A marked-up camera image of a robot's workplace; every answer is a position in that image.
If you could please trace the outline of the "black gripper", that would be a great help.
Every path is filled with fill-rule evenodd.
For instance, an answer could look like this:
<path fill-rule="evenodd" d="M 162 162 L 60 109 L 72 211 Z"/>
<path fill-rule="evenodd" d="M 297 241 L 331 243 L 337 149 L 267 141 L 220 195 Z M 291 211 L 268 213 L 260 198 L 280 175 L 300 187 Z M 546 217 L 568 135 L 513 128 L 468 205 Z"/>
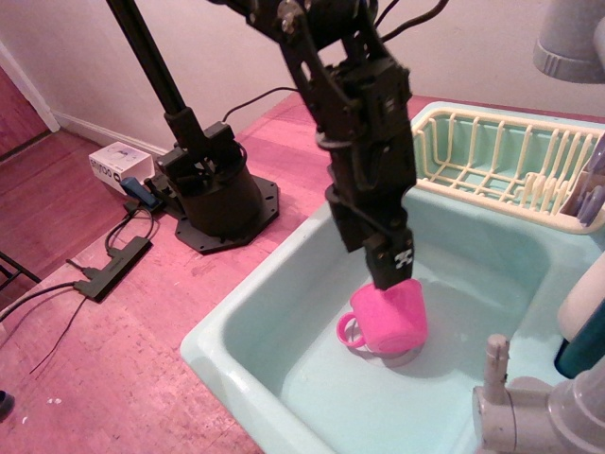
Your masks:
<path fill-rule="evenodd" d="M 403 197 L 416 183 L 400 65 L 340 65 L 314 92 L 316 141 L 330 155 L 330 211 L 348 253 L 364 247 L 373 284 L 392 288 L 412 277 L 413 234 Z"/>

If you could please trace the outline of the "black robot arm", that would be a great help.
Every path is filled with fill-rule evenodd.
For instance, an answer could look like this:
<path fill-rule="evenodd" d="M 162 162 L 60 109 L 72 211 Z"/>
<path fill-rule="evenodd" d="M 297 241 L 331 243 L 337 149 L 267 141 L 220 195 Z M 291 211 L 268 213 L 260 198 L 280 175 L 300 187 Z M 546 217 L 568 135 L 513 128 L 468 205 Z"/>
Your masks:
<path fill-rule="evenodd" d="M 109 7 L 175 137 L 158 166 L 182 222 L 214 249 L 250 242 L 272 220 L 273 189 L 251 175 L 227 125 L 200 126 L 136 4 Z M 377 288 L 409 279 L 414 246 L 402 202 L 417 180 L 409 73 L 376 31 L 376 3 L 232 1 L 229 8 L 280 47 L 315 121 L 317 144 L 330 155 L 325 196 L 346 249 L 365 252 Z"/>

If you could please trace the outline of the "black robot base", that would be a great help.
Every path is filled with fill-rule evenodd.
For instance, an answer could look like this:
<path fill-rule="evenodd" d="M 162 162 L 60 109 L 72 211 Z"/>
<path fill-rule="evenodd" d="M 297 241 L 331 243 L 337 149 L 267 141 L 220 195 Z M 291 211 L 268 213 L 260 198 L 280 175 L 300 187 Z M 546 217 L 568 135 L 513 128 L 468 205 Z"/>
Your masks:
<path fill-rule="evenodd" d="M 145 186 L 177 220 L 176 238 L 201 254 L 250 244 L 279 216 L 277 183 L 251 174 L 228 124 L 203 129 L 189 107 L 164 119 L 176 142 Z"/>

